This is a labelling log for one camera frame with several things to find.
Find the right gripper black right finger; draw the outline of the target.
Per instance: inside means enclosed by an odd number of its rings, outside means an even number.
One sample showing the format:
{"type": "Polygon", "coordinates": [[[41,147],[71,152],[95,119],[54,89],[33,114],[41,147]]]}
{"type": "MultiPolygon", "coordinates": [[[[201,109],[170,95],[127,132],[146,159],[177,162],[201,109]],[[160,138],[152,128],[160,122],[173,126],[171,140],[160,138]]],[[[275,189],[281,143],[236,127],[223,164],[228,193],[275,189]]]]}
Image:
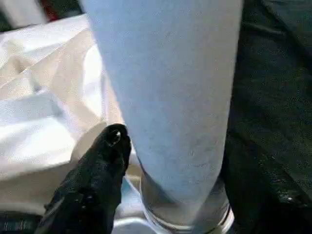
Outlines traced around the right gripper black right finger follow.
{"type": "Polygon", "coordinates": [[[310,234],[312,200],[254,143],[228,136],[221,177],[240,234],[310,234]]]}

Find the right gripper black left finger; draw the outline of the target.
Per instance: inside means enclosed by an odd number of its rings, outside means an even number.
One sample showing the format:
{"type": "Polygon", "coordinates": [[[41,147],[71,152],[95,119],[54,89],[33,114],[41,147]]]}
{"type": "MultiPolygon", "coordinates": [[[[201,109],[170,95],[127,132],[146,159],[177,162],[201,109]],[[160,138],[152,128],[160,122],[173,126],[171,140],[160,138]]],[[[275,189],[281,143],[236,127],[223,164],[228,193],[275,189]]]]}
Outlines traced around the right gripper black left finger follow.
{"type": "Polygon", "coordinates": [[[131,142],[123,124],[103,129],[46,206],[38,234],[110,234],[131,142]]]}

